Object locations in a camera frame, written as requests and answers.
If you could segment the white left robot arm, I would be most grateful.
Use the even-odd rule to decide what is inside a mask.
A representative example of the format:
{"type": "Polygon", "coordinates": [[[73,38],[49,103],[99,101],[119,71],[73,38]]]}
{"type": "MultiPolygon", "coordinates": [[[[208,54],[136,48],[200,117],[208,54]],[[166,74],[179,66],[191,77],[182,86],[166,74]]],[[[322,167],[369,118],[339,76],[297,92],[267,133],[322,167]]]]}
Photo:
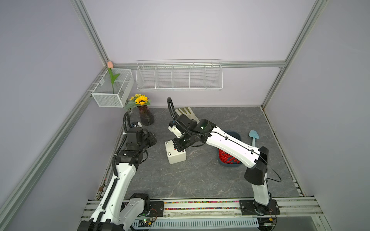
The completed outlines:
{"type": "Polygon", "coordinates": [[[150,211],[147,193],[135,193],[127,205],[122,205],[128,186],[143,162],[143,154],[157,139],[152,132],[139,127],[130,128],[126,138],[126,147],[113,156],[113,176],[102,201],[90,219],[79,224],[79,231],[126,231],[139,215],[150,211]]]}

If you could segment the white metal box with screws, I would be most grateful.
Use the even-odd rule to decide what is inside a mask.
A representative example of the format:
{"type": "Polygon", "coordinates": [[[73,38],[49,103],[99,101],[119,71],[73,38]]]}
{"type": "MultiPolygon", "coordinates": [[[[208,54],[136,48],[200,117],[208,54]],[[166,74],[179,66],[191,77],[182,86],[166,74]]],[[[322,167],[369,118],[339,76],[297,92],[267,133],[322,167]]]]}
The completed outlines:
{"type": "Polygon", "coordinates": [[[166,141],[165,142],[165,148],[166,148],[166,155],[169,161],[169,164],[176,164],[182,161],[186,161],[186,151],[183,150],[181,152],[178,152],[174,148],[173,141],[166,141]]]}

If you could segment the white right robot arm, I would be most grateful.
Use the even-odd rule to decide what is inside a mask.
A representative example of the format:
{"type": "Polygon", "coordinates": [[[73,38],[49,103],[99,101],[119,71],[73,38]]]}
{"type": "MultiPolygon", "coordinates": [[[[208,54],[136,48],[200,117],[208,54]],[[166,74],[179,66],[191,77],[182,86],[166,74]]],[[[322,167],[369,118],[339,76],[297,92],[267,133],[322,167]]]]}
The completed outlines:
{"type": "Polygon", "coordinates": [[[244,215],[279,215],[276,200],[268,189],[268,154],[265,147],[257,148],[243,143],[224,132],[209,120],[195,122],[185,115],[173,119],[169,130],[176,135],[172,140],[174,149],[178,152],[186,150],[197,142],[216,147],[235,157],[246,166],[244,178],[252,185],[254,199],[241,202],[244,215]]]}

